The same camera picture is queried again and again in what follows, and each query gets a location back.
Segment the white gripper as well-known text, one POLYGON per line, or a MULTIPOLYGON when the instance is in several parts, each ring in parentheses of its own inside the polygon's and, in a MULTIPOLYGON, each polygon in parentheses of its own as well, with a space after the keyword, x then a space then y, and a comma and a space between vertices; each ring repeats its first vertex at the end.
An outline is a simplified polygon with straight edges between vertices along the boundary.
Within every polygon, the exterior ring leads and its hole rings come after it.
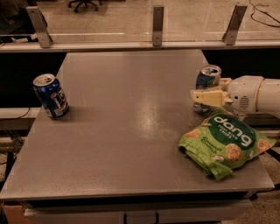
POLYGON ((234 80, 220 78, 218 90, 192 90, 190 95, 194 102, 212 107, 231 103, 234 113, 240 120, 244 120, 247 115, 258 113, 257 97, 263 80, 262 76, 249 75, 234 80))

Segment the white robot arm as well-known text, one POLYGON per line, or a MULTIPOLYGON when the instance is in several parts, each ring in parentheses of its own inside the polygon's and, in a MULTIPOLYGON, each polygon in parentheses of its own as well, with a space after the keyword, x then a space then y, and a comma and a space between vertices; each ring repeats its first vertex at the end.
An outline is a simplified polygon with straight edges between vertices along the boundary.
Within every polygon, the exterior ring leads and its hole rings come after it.
POLYGON ((219 85, 191 91, 194 102, 211 107, 228 105, 239 117, 268 114, 280 118, 280 80, 245 75, 221 78, 219 85))

